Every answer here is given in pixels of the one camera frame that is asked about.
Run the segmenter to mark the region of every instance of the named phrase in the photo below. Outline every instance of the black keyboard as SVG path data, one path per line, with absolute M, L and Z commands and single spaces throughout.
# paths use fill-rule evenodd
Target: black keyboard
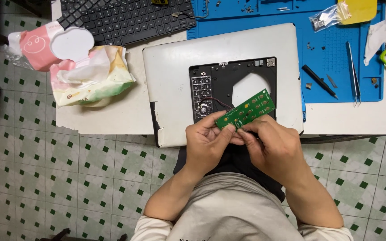
M 86 28 L 96 46 L 124 46 L 196 26 L 189 18 L 194 16 L 190 0 L 169 0 L 167 5 L 150 0 L 61 0 L 61 8 L 61 26 Z M 176 12 L 185 14 L 172 16 Z

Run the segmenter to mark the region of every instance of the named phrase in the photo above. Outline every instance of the wire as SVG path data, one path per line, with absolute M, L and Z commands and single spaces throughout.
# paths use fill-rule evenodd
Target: wire
M 229 105 L 221 102 L 220 100 L 214 98 L 214 97 L 205 97 L 201 100 L 201 102 L 199 102 L 198 106 L 200 108 L 200 105 L 205 101 L 205 100 L 215 100 L 217 101 L 220 105 L 222 105 L 227 111 L 230 111 L 231 109 L 233 109 L 232 107 L 230 107 Z
M 208 17 L 208 15 L 209 15 L 208 3 L 209 3 L 209 0 L 205 0 L 205 8 L 206 8 L 206 15 L 205 16 L 193 16 L 193 17 L 191 17 L 188 13 L 185 13 L 185 12 L 175 12 L 175 13 L 172 13 L 171 15 L 178 18 L 179 15 L 184 14 L 184 15 L 187 15 L 187 17 L 189 17 L 190 19 L 204 19 L 204 18 Z

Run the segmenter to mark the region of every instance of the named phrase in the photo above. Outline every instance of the pink packaging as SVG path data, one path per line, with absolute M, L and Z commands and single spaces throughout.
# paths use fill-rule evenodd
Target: pink packaging
M 53 21 L 35 30 L 21 32 L 21 51 L 35 70 L 48 72 L 52 64 L 62 61 L 53 55 L 49 46 L 54 35 L 61 31 L 62 26 Z

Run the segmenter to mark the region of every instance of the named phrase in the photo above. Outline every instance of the fingernail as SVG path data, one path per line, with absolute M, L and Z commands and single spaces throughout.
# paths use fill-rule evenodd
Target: fingernail
M 229 129 L 232 133 L 236 131 L 236 127 L 232 124 L 228 124 L 225 128 Z

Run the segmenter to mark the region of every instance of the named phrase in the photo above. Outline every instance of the person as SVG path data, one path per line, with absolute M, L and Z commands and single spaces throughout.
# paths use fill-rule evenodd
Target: person
M 264 115 L 220 131 L 223 114 L 186 128 L 185 163 L 148 200 L 131 241 L 353 241 L 295 129 Z M 282 186 L 298 229 L 282 209 Z

